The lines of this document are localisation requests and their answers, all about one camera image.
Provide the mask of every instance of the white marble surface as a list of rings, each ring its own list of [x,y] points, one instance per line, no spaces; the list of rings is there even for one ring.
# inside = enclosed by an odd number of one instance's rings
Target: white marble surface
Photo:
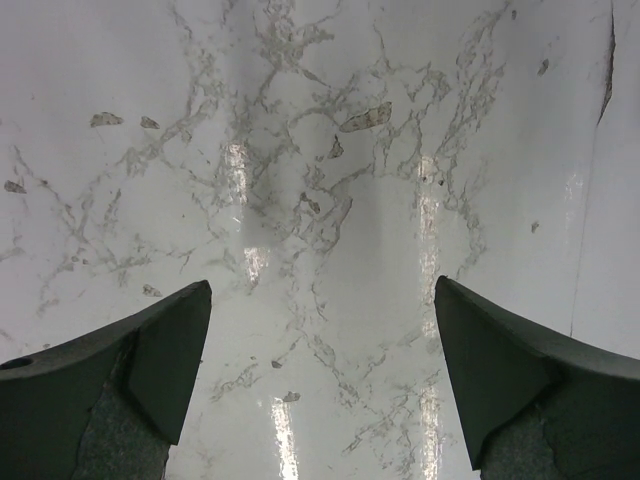
[[[168,479],[478,478],[438,275],[640,358],[636,3],[5,2],[0,361],[206,278]]]

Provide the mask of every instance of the textured gray surface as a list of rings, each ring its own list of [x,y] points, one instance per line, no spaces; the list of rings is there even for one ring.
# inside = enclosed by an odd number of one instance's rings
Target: textured gray surface
[[[564,480],[544,436],[544,420],[535,406],[493,435],[482,461],[482,480]]]
[[[72,480],[160,480],[169,442],[144,420],[118,391],[130,347],[120,357],[91,411]]]

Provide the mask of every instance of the marble floor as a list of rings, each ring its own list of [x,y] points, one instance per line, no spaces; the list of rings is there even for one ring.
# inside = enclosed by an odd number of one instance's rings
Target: marble floor
[[[4,2],[0,361],[207,279],[167,479],[479,478],[439,275],[640,358],[637,3]]]

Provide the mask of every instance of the crack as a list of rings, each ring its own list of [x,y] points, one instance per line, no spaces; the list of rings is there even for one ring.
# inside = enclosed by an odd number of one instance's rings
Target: crack
[[[600,125],[600,121],[604,116],[604,112],[607,109],[607,105],[609,105],[609,100],[611,100],[611,94],[613,93],[613,57],[616,50],[616,32],[615,32],[615,21],[613,18],[613,1],[611,2],[611,40],[609,41],[609,64],[607,65],[607,80],[606,87],[604,91],[604,98],[602,100],[602,109],[600,110],[600,117],[598,118],[597,125]]]

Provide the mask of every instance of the black plastic part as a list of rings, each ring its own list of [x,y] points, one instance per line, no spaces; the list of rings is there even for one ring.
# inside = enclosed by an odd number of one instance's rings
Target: black plastic part
[[[435,303],[469,458],[483,478],[640,478],[640,361],[526,320],[446,277]],[[555,473],[524,468],[536,462],[518,429],[540,435],[537,451],[548,452]]]
[[[96,419],[96,411],[108,416],[118,402],[142,419],[156,445],[176,444],[210,313],[211,289],[199,282],[131,317],[1,365],[0,478],[72,478],[81,443],[91,445],[87,429],[117,422]],[[138,454],[119,453],[134,460]]]

